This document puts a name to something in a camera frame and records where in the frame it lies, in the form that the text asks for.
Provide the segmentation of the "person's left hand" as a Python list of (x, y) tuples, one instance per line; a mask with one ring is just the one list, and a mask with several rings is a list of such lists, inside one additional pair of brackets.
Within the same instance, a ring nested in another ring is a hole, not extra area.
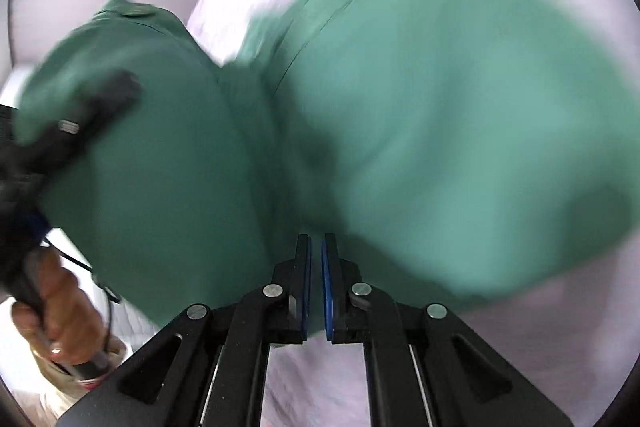
[(55, 248), (41, 248), (38, 287), (43, 320), (25, 303), (14, 301), (11, 317), (17, 332), (40, 357), (60, 364), (89, 362), (104, 347), (106, 328), (77, 277), (61, 265)]

